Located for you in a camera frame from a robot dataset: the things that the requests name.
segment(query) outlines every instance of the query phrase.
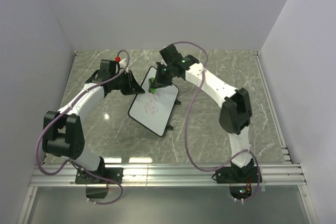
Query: white enclosure wall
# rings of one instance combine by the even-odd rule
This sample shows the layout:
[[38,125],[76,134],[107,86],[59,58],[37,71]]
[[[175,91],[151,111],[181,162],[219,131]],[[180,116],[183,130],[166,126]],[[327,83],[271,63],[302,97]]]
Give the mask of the white enclosure wall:
[[321,224],[336,223],[336,0],[288,0],[261,62]]
[[75,49],[260,50],[286,0],[48,0]]
[[43,116],[57,109],[72,50],[45,0],[0,0],[0,222],[15,223]]

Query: small whiteboard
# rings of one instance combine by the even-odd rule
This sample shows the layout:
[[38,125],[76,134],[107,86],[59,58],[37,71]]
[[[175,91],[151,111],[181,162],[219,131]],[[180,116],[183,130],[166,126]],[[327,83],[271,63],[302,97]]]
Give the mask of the small whiteboard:
[[157,89],[155,94],[150,93],[149,79],[155,77],[155,74],[156,68],[150,67],[141,84],[145,94],[135,96],[128,110],[128,116],[156,135],[163,136],[179,89],[173,84]]

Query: marble floor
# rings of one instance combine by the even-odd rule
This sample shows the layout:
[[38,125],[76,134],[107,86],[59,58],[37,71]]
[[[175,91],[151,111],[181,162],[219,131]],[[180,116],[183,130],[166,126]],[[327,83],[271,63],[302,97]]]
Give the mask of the marble floor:
[[[178,48],[182,55],[191,54],[204,61],[199,50]],[[68,103],[83,87],[92,73],[99,69],[101,59],[114,59],[117,50],[79,51],[74,59],[62,106]],[[161,61],[157,50],[129,50],[130,69],[141,84],[150,66]],[[248,90],[253,117],[249,130],[251,150],[261,163],[284,162],[281,144],[272,119],[271,110],[262,84],[253,51],[208,50],[207,69],[231,86]],[[123,96],[112,91],[88,114],[82,122],[86,145],[108,162],[122,163],[186,163],[184,149],[184,119],[196,87],[174,79],[180,89],[177,106],[171,115],[174,130],[158,137],[128,117],[127,111],[133,95]],[[204,92],[193,106],[189,125],[191,154],[199,163],[219,163],[231,156],[227,133],[218,122],[220,109]],[[46,164],[59,164],[62,158],[47,155]]]

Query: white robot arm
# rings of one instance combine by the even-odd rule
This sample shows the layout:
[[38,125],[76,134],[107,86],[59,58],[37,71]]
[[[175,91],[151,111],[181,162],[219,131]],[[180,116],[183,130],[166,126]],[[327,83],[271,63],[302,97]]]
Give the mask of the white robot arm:
[[[202,71],[205,71],[202,90],[214,99],[221,109],[219,123],[229,135],[232,155],[242,150],[249,150],[248,129],[252,112],[248,92],[228,85],[204,69],[202,63],[195,57],[191,55],[182,57],[174,45],[162,49],[160,54],[163,61],[157,62],[156,76],[150,80],[151,90],[171,85],[174,77],[181,77],[199,87],[202,82]],[[246,152],[235,157],[232,163],[244,168],[251,165],[251,160],[251,154]]]
[[[102,176],[104,174],[104,159],[94,154],[85,146],[81,121],[112,90],[120,90],[124,95],[144,93],[144,90],[136,82],[131,70],[124,71],[124,73],[111,82],[89,90],[92,86],[96,86],[97,83],[105,82],[115,76],[119,73],[120,68],[121,66],[118,61],[101,60],[100,69],[95,71],[86,81],[86,84],[78,95],[58,111],[48,111],[45,114],[44,127],[70,107],[70,110],[44,135],[42,143],[44,152],[53,154],[54,156],[69,158],[75,161],[76,164],[97,175]],[[71,106],[83,92],[86,93],[74,106]],[[64,127],[65,133],[59,132]]]
[[[185,80],[191,82],[196,86],[200,86],[202,81],[203,65],[202,63],[196,63],[190,66],[190,69],[185,72]],[[228,85],[214,74],[212,74],[207,69],[205,71],[205,82],[202,86],[202,90],[207,93],[215,102],[218,104],[220,108],[225,103],[226,98],[231,98],[234,96],[236,92],[236,88]],[[249,150],[249,138],[248,138],[248,129],[249,126],[244,126],[241,129],[240,134],[237,135],[235,133],[229,133],[230,145],[232,155],[242,151]],[[242,153],[239,156],[235,157],[232,162],[238,167],[242,168],[246,166],[251,161],[251,154]]]

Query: black mount bracket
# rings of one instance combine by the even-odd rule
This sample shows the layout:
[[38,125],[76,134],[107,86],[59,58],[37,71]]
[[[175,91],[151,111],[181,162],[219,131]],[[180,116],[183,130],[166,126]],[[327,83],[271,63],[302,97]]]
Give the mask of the black mount bracket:
[[[108,167],[104,169],[104,173],[100,175],[104,178],[115,180],[119,183],[122,182],[123,168]],[[92,185],[92,184],[107,184],[105,180],[96,179],[91,177],[82,170],[78,170],[76,174],[75,184],[78,185]],[[86,197],[89,199],[104,199],[108,193],[108,187],[87,187]]]
[[240,134],[240,131],[250,124],[252,109],[246,89],[236,90],[236,93],[223,102],[219,123],[228,133]]
[[231,166],[222,167],[213,175],[213,180],[217,184],[245,184],[249,178],[251,183],[258,182],[258,168],[254,166],[253,159],[243,168],[231,162]]

